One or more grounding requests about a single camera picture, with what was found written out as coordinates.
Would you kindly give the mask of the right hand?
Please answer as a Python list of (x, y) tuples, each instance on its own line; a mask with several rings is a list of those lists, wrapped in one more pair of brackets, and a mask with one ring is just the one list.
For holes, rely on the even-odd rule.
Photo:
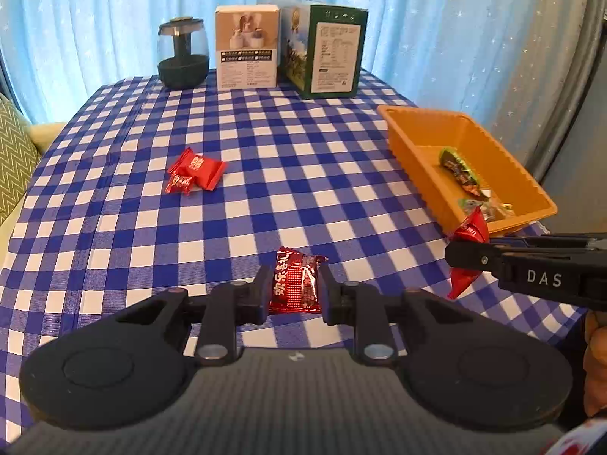
[(584, 382), (583, 404), (588, 417), (594, 417), (606, 409), (607, 404), (607, 339), (606, 326), (601, 326), (597, 313), (589, 311), (584, 322), (584, 338), (587, 342), (583, 368), (587, 373)]

